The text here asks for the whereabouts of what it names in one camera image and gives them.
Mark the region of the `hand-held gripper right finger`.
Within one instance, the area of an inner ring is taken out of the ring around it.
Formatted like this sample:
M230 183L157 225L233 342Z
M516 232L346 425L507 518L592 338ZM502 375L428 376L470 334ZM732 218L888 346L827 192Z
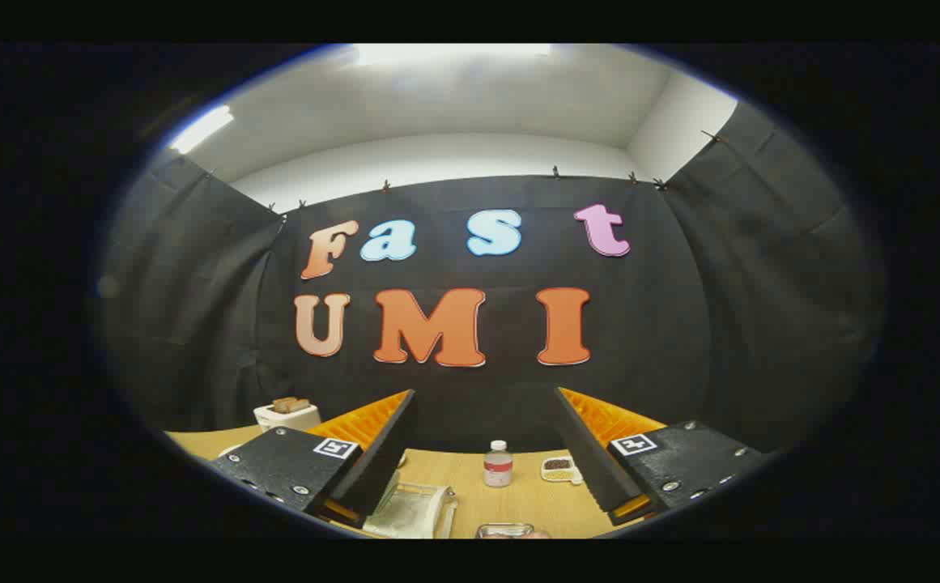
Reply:
M552 391L552 427L614 526L691 505L764 460L702 422L664 424L562 387Z

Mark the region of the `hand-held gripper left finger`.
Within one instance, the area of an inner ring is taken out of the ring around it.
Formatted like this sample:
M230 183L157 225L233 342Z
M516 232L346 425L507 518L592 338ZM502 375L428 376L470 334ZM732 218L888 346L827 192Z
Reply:
M269 429L208 465L291 512L361 528L413 439L415 396L408 389L310 429Z

